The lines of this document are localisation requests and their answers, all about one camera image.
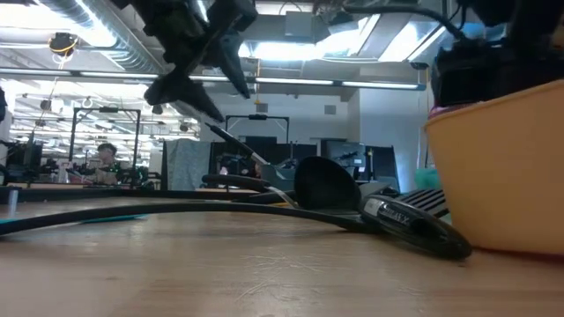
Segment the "tall black rig frame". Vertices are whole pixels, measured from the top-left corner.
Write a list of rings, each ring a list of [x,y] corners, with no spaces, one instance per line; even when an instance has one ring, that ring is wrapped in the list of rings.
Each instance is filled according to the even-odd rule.
[[[135,123],[135,138],[134,138],[134,150],[133,150],[133,159],[131,166],[136,167],[137,164],[137,153],[138,153],[138,144],[139,144],[139,135],[140,135],[140,125],[141,125],[141,110],[138,109],[127,109],[127,108],[119,108],[119,107],[74,107],[73,108],[73,116],[71,122],[71,132],[70,132],[70,147],[69,147],[69,156],[68,160],[71,162],[74,158],[74,144],[76,138],[76,128],[78,123],[82,120],[79,120],[78,113],[81,111],[86,111],[85,116],[88,116],[92,111],[97,111],[100,113],[108,113],[108,114],[116,114],[116,113],[135,113],[137,118],[132,121]]]

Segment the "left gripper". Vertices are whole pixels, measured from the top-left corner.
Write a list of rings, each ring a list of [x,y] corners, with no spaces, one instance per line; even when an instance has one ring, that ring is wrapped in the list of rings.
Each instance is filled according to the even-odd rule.
[[[239,57],[243,38],[238,33],[255,22],[258,17],[256,7],[250,0],[214,0],[202,14],[197,2],[112,0],[117,8],[131,7],[136,12],[144,23],[144,34],[162,46],[166,63],[187,66],[219,40],[219,68],[235,90],[244,99],[249,99]],[[180,101],[216,122],[225,121],[203,85],[178,69],[157,77],[145,91],[144,98],[151,106]]]

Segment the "low black rig frame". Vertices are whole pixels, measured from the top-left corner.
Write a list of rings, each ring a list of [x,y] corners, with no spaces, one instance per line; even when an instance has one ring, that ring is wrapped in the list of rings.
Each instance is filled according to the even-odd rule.
[[[231,119],[247,119],[250,121],[268,121],[268,120],[282,120],[286,122],[286,126],[283,128],[283,130],[286,133],[286,143],[289,144],[290,143],[290,134],[289,134],[289,129],[290,129],[290,117],[288,116],[269,116],[267,114],[248,114],[248,115],[227,115],[225,118],[225,130],[228,131],[230,130],[232,127],[234,127],[235,123],[233,125],[229,124],[229,121]]]

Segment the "teal plastic tray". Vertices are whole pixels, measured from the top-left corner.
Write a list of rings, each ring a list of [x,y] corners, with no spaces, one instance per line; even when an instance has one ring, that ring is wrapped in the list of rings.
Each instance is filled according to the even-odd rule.
[[[441,189],[442,183],[436,168],[420,168],[415,171],[417,189]]]

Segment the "orange plastic bin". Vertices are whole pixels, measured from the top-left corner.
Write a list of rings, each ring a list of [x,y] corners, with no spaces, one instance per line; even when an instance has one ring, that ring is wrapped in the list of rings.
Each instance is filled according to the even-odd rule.
[[[473,246],[564,256],[564,79],[438,114],[425,131]]]

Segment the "long ceiling light bar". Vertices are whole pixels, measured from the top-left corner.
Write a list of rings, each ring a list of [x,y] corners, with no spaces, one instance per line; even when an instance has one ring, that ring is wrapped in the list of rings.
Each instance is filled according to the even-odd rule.
[[[88,70],[49,70],[49,69],[20,69],[0,67],[0,75],[6,77],[82,77],[99,79],[117,79],[129,81],[154,80],[160,77],[150,73],[128,73]],[[279,84],[279,85],[312,85],[312,86],[335,86],[346,88],[367,88],[386,90],[424,91],[424,84],[394,83],[394,82],[368,82],[368,81],[342,81],[329,79],[306,79],[306,78],[282,78],[282,77],[245,77],[249,84]]]

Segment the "dark computer monitor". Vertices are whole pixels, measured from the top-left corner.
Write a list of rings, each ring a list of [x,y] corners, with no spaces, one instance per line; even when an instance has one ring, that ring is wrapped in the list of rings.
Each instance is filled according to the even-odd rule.
[[[366,166],[366,146],[361,143],[327,141],[323,156],[333,160],[343,168]]]

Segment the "person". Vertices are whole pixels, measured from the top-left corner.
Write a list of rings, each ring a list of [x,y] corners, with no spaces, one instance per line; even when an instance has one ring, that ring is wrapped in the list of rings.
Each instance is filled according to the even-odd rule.
[[[85,178],[92,184],[98,185],[117,185],[118,173],[121,170],[120,163],[116,160],[117,149],[111,143],[104,143],[98,146],[98,157],[100,165],[91,170]]]

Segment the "black partition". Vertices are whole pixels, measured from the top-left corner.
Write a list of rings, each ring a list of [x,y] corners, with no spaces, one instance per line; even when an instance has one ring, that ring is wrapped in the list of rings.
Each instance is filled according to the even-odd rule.
[[[317,155],[316,144],[278,144],[277,141],[274,136],[246,136],[244,143],[266,161],[285,169],[294,169],[304,158]],[[211,144],[210,174],[223,171],[257,178],[257,170],[256,163],[235,145],[226,142]]]

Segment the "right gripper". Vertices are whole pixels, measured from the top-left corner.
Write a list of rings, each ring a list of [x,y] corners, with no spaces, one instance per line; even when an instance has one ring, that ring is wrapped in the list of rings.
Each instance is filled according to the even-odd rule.
[[[441,48],[431,67],[435,105],[459,107],[564,79],[564,51],[492,47],[486,42]]]

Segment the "corrugated silver air duct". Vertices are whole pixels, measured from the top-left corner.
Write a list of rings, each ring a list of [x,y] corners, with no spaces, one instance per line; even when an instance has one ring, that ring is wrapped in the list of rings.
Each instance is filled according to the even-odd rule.
[[[110,0],[35,0],[60,18],[71,22],[72,30],[127,72],[164,73],[164,66],[115,13]]]

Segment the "black turner steel handle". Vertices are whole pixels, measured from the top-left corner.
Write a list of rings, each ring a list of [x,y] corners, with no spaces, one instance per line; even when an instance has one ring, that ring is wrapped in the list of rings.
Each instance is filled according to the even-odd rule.
[[[240,151],[250,157],[255,163],[259,166],[269,166],[270,163],[267,162],[264,158],[262,158],[259,154],[253,151],[250,147],[248,147],[245,143],[239,141],[234,136],[229,134],[227,131],[223,130],[222,128],[212,125],[210,123],[205,123],[205,125],[217,136],[224,139],[227,143],[236,146]]]

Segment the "grey fabric partition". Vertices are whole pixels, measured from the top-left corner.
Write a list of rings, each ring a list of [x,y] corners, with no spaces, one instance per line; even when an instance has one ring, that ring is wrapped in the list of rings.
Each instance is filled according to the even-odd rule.
[[[168,190],[194,191],[208,174],[212,144],[210,142],[177,139],[164,143],[163,164]]]

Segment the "black spoon white label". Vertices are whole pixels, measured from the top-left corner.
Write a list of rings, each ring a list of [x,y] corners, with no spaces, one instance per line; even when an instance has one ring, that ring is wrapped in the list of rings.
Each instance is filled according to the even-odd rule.
[[[470,242],[452,225],[388,195],[362,193],[353,177],[330,159],[303,159],[293,187],[296,202],[305,210],[355,210],[354,220],[362,229],[386,232],[444,259],[462,260],[472,253]]]

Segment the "black panel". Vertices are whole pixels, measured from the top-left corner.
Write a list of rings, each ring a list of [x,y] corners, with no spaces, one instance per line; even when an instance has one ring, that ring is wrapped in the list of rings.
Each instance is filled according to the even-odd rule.
[[[388,182],[395,190],[400,190],[393,146],[366,146],[366,168],[363,179]]]

